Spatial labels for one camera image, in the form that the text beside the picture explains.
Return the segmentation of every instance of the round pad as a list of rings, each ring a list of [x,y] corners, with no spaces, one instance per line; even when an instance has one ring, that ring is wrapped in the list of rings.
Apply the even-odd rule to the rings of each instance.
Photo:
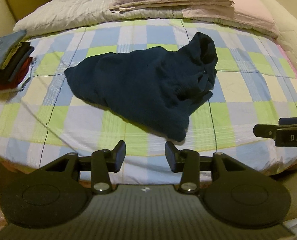
[[[76,217],[88,199],[78,182],[61,172],[33,173],[10,184],[0,198],[10,223],[28,228],[55,226]]]
[[[281,223],[290,208],[289,192],[271,178],[228,172],[202,196],[214,217],[236,227],[267,228]]]

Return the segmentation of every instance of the metal screw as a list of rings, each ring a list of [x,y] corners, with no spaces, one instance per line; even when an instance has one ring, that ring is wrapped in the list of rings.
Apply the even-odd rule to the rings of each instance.
[[[105,191],[109,189],[109,184],[104,182],[99,182],[94,185],[94,189],[98,191]]]
[[[181,189],[186,191],[196,190],[197,188],[198,188],[197,185],[192,182],[186,182],[181,185]]]

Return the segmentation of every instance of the stack of folded clothes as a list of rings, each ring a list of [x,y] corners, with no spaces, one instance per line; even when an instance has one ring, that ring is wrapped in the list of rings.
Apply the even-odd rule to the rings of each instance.
[[[22,90],[31,78],[34,47],[22,42],[25,35],[22,30],[0,38],[0,92]]]

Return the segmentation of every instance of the plaid bedsheet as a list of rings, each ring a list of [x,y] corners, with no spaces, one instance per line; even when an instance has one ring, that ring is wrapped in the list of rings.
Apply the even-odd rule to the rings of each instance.
[[[181,175],[170,171],[164,155],[165,138],[77,99],[63,71],[106,52],[178,50],[197,31],[215,42],[217,78],[213,97],[191,115],[177,147],[205,156],[222,151],[266,174],[297,163],[296,147],[253,135],[257,123],[297,116],[297,75],[279,46],[254,32],[181,19],[110,22],[32,38],[33,78],[21,92],[0,94],[0,157],[39,168],[68,152],[87,156],[124,140],[127,155],[112,183],[178,183]],[[201,180],[210,173],[201,172]]]

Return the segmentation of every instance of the gray-blue folded shirt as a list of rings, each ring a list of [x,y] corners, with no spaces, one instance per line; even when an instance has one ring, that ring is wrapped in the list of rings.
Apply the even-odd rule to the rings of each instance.
[[[26,30],[21,30],[3,37],[0,37],[0,69],[9,53],[18,46],[20,41],[25,37]]]

